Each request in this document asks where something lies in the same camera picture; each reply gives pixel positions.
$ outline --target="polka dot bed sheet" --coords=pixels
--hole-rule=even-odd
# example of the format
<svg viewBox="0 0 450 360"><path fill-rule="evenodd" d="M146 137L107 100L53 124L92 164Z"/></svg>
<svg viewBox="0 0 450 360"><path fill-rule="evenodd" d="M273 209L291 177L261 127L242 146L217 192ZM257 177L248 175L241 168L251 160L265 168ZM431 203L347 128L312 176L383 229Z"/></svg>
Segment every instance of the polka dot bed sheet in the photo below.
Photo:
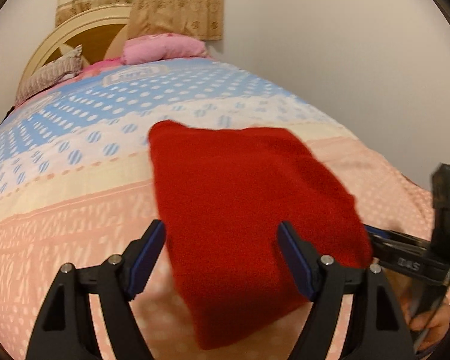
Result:
<svg viewBox="0 0 450 360"><path fill-rule="evenodd" d="M269 81L202 58L103 71L30 99L0 126L0 342L14 359L25 357L61 264L100 264L157 217L147 134L165 119L212 129L289 128L355 195L364 222L430 236L428 192ZM345 297L329 360L339 356L350 305ZM103 358L112 360L96 298L91 306ZM201 350L164 249L132 309L156 359L284 360L310 306L234 345Z"/></svg>

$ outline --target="metal screw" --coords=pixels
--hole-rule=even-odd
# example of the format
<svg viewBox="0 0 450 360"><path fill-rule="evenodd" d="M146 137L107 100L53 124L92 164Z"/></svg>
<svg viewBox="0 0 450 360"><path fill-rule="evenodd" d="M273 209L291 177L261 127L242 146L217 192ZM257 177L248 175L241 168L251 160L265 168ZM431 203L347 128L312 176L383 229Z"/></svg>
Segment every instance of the metal screw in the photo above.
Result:
<svg viewBox="0 0 450 360"><path fill-rule="evenodd" d="M331 266L335 262L335 259L332 256L324 254L322 257L320 257L320 261L326 266Z"/></svg>
<svg viewBox="0 0 450 360"><path fill-rule="evenodd" d="M68 272L70 272L73 269L73 265L68 263L63 264L60 267L60 271L62 271L63 273L67 274Z"/></svg>
<svg viewBox="0 0 450 360"><path fill-rule="evenodd" d="M373 263L370 264L370 270L375 274L379 274L382 271L382 267L378 264Z"/></svg>
<svg viewBox="0 0 450 360"><path fill-rule="evenodd" d="M113 266L116 266L118 263L122 261L122 256L119 254L112 254L110 257L108 257L108 262L112 264Z"/></svg>

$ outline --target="wall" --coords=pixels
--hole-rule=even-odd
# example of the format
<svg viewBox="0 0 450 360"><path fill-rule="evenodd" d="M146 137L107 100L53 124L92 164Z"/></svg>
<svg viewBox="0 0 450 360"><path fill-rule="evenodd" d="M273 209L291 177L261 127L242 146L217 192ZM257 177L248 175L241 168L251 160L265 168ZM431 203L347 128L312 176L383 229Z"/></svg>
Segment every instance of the wall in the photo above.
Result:
<svg viewBox="0 0 450 360"><path fill-rule="evenodd" d="M0 120L55 1L9 0L0 12ZM450 26L432 0L226 0L224 41L212 48L335 117L423 186L450 163Z"/></svg>
<svg viewBox="0 0 450 360"><path fill-rule="evenodd" d="M0 10L0 122L29 58L54 28L55 8L56 0L7 0Z"/></svg>

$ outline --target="folded red garment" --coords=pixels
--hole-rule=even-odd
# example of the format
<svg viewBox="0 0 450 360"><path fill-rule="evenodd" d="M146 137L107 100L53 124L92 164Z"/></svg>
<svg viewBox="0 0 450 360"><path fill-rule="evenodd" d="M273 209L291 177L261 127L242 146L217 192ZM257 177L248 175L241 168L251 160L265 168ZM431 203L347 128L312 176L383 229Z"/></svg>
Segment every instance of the folded red garment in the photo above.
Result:
<svg viewBox="0 0 450 360"><path fill-rule="evenodd" d="M164 121L149 141L176 289L203 349L237 342L307 301L277 245L280 222L345 266L370 263L353 196L287 130Z"/></svg>

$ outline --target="headboard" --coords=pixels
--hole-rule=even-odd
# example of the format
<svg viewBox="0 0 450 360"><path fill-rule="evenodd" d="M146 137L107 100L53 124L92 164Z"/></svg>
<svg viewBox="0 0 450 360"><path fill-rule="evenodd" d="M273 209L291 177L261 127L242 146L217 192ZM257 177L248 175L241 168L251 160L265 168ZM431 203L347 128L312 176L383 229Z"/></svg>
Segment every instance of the headboard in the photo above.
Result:
<svg viewBox="0 0 450 360"><path fill-rule="evenodd" d="M58 26L37 48L20 82L37 69L78 45L83 45L84 65L121 55L127 39L131 4L104 5L82 12Z"/></svg>

